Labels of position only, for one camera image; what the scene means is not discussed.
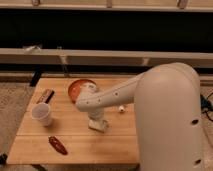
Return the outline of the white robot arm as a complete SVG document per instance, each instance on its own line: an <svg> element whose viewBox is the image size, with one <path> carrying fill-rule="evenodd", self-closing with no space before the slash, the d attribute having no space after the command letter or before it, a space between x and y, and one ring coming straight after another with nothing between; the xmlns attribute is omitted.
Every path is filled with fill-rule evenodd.
<svg viewBox="0 0 213 171"><path fill-rule="evenodd" d="M106 91L81 90L81 111L132 103L140 171L204 171L200 80L189 65L156 66Z"/></svg>

